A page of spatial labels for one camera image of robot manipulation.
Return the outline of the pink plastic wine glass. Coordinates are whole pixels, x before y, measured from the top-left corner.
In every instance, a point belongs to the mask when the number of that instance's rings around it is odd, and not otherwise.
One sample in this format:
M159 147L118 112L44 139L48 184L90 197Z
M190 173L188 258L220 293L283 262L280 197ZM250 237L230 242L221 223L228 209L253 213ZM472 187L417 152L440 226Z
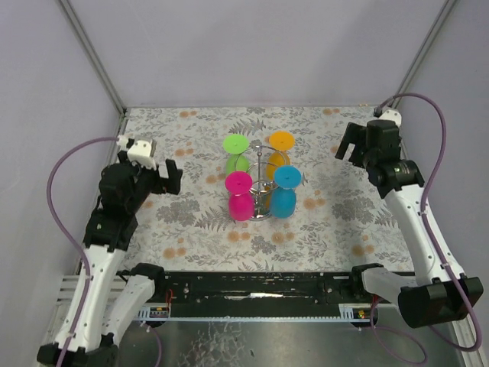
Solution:
M250 193L253 184L251 176L244 171L235 171L225 179L225 187L230 194L228 211L233 220L246 221L254 215L254 199Z

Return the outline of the green plastic wine glass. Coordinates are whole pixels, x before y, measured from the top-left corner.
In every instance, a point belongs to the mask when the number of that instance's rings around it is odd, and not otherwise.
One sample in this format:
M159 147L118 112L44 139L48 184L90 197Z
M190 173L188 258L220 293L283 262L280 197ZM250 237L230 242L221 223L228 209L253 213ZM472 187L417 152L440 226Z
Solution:
M246 171L249 168L248 159L243 154L249 148L248 138L240 134L228 135L223 141L223 149L229 154L225 165L227 175L235 171Z

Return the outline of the orange plastic wine glass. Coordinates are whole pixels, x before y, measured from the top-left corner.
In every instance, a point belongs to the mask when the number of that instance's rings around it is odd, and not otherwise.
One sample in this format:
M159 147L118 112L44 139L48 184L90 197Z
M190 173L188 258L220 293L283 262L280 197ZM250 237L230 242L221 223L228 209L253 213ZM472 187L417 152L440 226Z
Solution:
M274 132L269 137L269 145L274 149L274 152L267 159L265 173L269 180L273 180L274 173L277 168L284 165L290 165L288 151L294 146L295 139L285 131Z

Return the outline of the blue plastic wine glass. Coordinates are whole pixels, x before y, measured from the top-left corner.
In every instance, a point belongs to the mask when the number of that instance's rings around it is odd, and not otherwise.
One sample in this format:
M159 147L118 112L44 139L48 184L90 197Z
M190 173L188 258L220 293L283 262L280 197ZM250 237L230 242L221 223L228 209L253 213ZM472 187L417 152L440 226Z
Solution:
M270 198L270 212L279 219L286 219L293 215L296 208L295 189L301 184L300 171L291 165L284 165L274 172L274 183L277 188L273 190Z

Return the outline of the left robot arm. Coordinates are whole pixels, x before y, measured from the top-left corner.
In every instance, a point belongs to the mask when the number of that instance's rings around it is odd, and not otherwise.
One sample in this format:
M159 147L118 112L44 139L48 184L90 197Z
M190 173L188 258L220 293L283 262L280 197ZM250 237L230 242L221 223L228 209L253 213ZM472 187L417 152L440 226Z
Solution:
M180 192L183 172L167 159L167 177L147 168L127 152L105 167L99 181L98 206L83 238L83 269L63 326L52 343L41 346L37 361L44 366L113 366L121 339L144 303L166 293L165 272L140 263L112 305L109 293L128 250L147 197Z

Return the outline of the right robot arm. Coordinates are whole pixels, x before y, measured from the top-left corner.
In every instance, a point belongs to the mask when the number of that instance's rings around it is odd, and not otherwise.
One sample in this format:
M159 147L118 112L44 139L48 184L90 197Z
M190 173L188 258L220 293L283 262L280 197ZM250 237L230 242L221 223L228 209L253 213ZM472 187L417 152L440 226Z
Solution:
M348 123L336 158L350 145L349 162L366 170L369 182L397 221L413 263L409 280L383 265L354 266L351 282L358 294L375 294L396 305L412 328L463 320L484 292L479 278L468 277L454 259L427 202L425 182L414 161L400 156L400 130L389 120L365 126Z

